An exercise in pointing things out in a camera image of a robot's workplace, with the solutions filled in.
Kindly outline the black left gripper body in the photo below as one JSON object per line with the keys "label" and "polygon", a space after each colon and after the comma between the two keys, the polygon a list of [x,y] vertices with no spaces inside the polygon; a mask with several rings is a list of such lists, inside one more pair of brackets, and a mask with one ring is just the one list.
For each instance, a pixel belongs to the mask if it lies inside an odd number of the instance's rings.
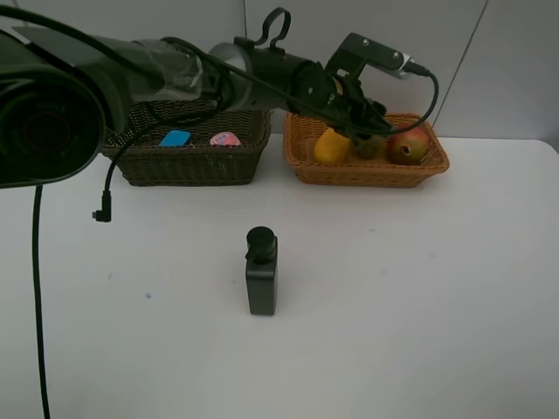
{"label": "black left gripper body", "polygon": [[383,106],[367,99],[358,82],[329,74],[319,63],[298,67],[287,111],[315,118],[343,133],[366,138],[389,132]]}

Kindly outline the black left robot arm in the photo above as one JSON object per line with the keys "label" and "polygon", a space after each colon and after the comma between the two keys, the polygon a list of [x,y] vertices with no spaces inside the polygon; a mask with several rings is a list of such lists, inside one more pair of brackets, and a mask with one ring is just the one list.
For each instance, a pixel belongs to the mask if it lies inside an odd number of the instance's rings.
{"label": "black left robot arm", "polygon": [[359,75],[378,49],[349,35],[326,64],[245,38],[196,52],[178,38],[85,43],[52,29],[1,36],[1,185],[63,181],[120,132],[149,100],[207,99],[220,111],[276,108],[312,116],[358,137],[389,131],[386,110]]}

